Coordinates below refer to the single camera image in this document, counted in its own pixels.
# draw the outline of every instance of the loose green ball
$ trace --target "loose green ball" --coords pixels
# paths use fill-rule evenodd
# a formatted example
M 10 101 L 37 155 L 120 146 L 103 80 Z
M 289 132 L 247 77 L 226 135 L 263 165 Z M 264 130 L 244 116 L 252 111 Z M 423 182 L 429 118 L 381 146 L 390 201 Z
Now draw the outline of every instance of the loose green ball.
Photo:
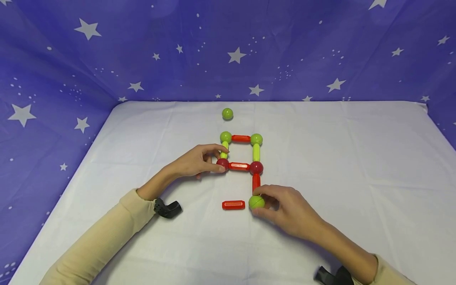
M 230 108 L 225 108 L 223 109 L 222 111 L 222 117 L 225 119 L 225 120 L 231 120 L 233 118 L 233 110 L 231 110 Z
M 231 143 L 231 133 L 230 132 L 227 132 L 227 131 L 224 131 L 220 134 L 220 141 L 221 142 L 228 142 L 228 143 Z
M 250 209 L 255 208 L 263 208 L 264 207 L 264 199 L 261 196 L 252 196 L 249 199 L 249 207 Z
M 263 137 L 260 134 L 253 134 L 250 137 L 250 143 L 252 145 L 254 145 L 254 144 L 261 145 L 263 143 Z

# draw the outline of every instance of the purple backdrop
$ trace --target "purple backdrop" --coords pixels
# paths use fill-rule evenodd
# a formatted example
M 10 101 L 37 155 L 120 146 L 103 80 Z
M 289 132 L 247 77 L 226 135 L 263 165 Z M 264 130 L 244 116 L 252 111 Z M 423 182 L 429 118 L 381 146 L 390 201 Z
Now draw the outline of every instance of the purple backdrop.
M 409 100 L 456 146 L 453 0 L 0 0 L 0 284 L 125 100 Z

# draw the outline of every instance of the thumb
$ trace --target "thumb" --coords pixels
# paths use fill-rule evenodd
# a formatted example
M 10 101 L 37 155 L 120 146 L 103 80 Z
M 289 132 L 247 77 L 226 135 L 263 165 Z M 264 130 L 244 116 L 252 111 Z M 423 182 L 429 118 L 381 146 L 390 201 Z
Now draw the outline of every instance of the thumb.
M 210 171 L 210 172 L 215 172 L 215 173 L 224 173 L 225 172 L 225 167 L 218 165 L 218 164 L 212 164 L 212 163 L 204 163 L 203 171 Z
M 277 212 L 273 210 L 269 210 L 266 208 L 255 208 L 252 210 L 252 214 L 256 217 L 260 217 L 266 220 L 270 220 L 271 222 L 275 222 L 275 218 L 277 216 Z

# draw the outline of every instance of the red ball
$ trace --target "red ball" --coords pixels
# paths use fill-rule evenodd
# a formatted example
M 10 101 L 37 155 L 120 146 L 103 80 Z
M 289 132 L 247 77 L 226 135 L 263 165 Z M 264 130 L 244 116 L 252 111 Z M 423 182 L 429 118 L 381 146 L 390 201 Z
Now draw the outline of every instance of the red ball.
M 219 158 L 219 159 L 217 160 L 217 164 L 218 164 L 218 165 L 221 165 L 221 166 L 223 166 L 223 167 L 225 167 L 225 171 L 228 170 L 228 166 L 229 166 L 229 161 L 228 161 L 228 159 L 226 159 L 226 158 Z
M 263 173 L 263 164 L 259 161 L 254 161 L 250 164 L 250 173 L 255 174 L 261 174 Z

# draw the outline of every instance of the beige sleeve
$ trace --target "beige sleeve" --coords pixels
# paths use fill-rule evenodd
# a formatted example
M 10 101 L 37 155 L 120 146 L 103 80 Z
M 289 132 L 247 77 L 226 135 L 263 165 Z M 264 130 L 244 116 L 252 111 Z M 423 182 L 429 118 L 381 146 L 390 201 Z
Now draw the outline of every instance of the beige sleeve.
M 416 285 L 391 267 L 383 258 L 376 254 L 374 256 L 378 260 L 377 274 L 369 285 Z M 363 285 L 358 280 L 352 279 L 355 285 Z
M 155 201 L 128 192 L 46 272 L 40 285 L 88 285 L 155 214 Z

